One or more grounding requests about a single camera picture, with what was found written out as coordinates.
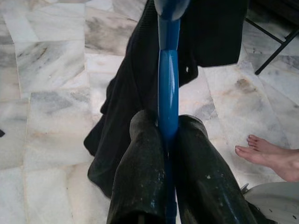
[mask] marble floor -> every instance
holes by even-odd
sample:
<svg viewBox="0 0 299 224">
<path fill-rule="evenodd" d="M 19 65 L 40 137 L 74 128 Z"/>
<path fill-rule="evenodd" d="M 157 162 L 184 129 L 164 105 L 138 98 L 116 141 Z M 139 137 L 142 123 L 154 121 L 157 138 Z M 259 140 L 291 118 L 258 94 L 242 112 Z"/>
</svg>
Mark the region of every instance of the marble floor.
<svg viewBox="0 0 299 224">
<path fill-rule="evenodd" d="M 104 224 L 109 200 L 88 181 L 83 139 L 124 57 L 144 0 L 2 0 L 0 3 L 0 224 Z M 253 20 L 278 36 L 288 28 Z M 252 133 L 299 148 L 299 37 L 278 47 L 244 23 L 238 64 L 199 68 L 180 89 L 180 113 L 203 120 L 240 186 L 282 181 L 237 157 Z"/>
</svg>

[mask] black cloth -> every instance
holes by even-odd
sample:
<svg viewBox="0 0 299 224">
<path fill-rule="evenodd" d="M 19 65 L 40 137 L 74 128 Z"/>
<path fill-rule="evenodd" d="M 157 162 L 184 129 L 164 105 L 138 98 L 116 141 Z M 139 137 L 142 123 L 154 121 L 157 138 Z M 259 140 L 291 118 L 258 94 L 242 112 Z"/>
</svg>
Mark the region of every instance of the black cloth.
<svg viewBox="0 0 299 224">
<path fill-rule="evenodd" d="M 130 125 L 131 143 L 116 170 L 107 224 L 165 223 L 166 174 L 161 134 L 153 112 L 140 111 Z"/>
<path fill-rule="evenodd" d="M 149 111 L 132 118 L 132 140 L 116 170 L 107 224 L 165 223 L 167 183 L 156 120 Z M 171 161 L 182 224 L 273 223 L 246 202 L 199 119 L 179 117 Z"/>
<path fill-rule="evenodd" d="M 5 135 L 4 131 L 0 130 L 0 138 Z"/>
<path fill-rule="evenodd" d="M 247 5 L 246 0 L 191 0 L 180 26 L 180 86 L 198 76 L 198 65 L 237 62 Z M 158 53 L 157 13 L 153 0 L 148 0 L 107 88 L 103 116 L 84 141 L 95 156 L 88 177 L 107 197 L 111 197 L 116 168 L 130 144 L 130 120 L 142 109 L 157 111 Z"/>
</svg>

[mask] blue plastic handle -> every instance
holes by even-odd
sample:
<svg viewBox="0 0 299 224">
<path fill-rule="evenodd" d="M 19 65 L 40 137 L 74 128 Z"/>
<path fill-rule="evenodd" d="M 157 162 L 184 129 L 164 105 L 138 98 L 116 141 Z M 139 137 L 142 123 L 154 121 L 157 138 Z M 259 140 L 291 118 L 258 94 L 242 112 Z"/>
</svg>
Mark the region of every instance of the blue plastic handle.
<svg viewBox="0 0 299 224">
<path fill-rule="evenodd" d="M 175 224 L 177 204 L 171 168 L 171 148 L 178 130 L 178 38 L 180 18 L 190 0 L 155 0 L 159 30 L 158 126 L 165 150 L 166 223 Z"/>
</svg>

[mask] human foot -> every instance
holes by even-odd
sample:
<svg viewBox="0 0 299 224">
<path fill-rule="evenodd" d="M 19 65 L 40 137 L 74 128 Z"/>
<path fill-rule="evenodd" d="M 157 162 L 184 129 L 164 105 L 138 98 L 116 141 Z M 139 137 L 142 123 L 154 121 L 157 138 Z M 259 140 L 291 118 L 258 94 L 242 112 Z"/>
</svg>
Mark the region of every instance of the human foot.
<svg viewBox="0 0 299 224">
<path fill-rule="evenodd" d="M 266 141 L 265 139 L 261 139 L 252 134 L 248 136 L 247 142 L 250 148 L 263 153 L 288 154 L 288 153 L 295 152 L 294 150 L 291 149 L 286 149 L 286 148 L 273 145 L 268 141 Z"/>
<path fill-rule="evenodd" d="M 299 151 L 294 153 L 264 153 L 252 147 L 236 146 L 235 152 L 238 156 L 249 162 L 270 167 L 277 175 L 288 182 L 299 181 Z"/>
</svg>

